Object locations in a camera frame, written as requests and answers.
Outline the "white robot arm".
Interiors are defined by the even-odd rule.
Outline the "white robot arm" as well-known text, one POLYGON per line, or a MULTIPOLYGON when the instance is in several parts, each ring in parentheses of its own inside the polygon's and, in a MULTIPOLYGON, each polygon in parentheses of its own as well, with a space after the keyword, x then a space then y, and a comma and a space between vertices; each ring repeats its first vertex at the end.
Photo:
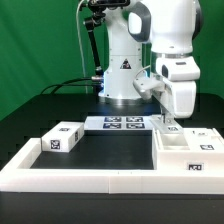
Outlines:
POLYGON ((164 125, 192 115, 200 69, 192 41, 200 32, 199 0, 82 0, 96 66, 98 97, 125 104, 156 99, 164 125))

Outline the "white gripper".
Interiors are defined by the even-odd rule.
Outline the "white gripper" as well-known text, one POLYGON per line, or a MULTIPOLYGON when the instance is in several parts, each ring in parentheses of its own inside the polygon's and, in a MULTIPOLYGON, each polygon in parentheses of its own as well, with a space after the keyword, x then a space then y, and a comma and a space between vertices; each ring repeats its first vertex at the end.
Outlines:
POLYGON ((194 81, 164 80, 163 89, 154 89, 152 93, 166 111, 161 114, 161 122, 164 125, 171 125, 174 118, 189 118, 192 115, 196 99, 194 81))

